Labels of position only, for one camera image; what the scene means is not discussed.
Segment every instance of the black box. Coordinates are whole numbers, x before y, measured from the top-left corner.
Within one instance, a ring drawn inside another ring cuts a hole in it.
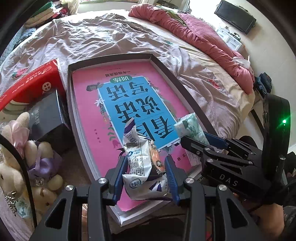
[[[67,110],[57,90],[45,93],[29,107],[29,139],[49,142],[59,155],[71,148],[75,141]]]

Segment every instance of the pink ribbon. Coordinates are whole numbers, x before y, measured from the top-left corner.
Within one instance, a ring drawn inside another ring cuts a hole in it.
[[[28,128],[20,127],[20,124],[15,120],[11,120],[9,126],[12,132],[12,144],[21,157],[24,158],[25,155],[23,149],[28,140],[30,131]]]

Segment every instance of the green and white tissue packet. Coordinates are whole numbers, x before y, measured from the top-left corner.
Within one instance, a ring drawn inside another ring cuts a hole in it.
[[[174,124],[178,136],[188,136],[194,140],[210,145],[201,126],[198,123],[195,113],[188,114],[182,117],[176,124]],[[191,166],[200,165],[200,157],[190,151],[186,151]]]

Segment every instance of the black strap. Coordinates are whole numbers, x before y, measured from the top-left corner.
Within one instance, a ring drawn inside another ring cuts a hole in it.
[[[26,184],[26,187],[27,187],[28,195],[29,195],[29,201],[30,201],[30,206],[31,206],[31,210],[32,210],[32,217],[33,217],[34,227],[36,228],[37,227],[37,218],[36,218],[35,205],[34,205],[34,200],[33,200],[33,194],[32,194],[30,179],[29,179],[29,175],[27,173],[25,163],[24,163],[22,157],[20,156],[20,154],[15,149],[15,147],[2,135],[0,135],[0,144],[3,147],[5,147],[15,157],[18,164],[20,165],[20,168],[22,170],[22,174],[23,174],[24,179],[25,179],[25,184]]]

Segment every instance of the open box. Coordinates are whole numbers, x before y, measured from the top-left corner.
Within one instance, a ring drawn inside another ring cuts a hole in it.
[[[142,134],[155,139],[161,158],[171,155],[191,177],[199,174],[201,165],[191,167],[174,123],[195,112],[202,129],[217,135],[182,83],[152,54],[110,55],[69,65],[67,101],[76,144],[91,180],[116,166],[123,150],[123,128],[131,117]],[[109,211],[123,226],[168,202],[134,201],[123,190]]]

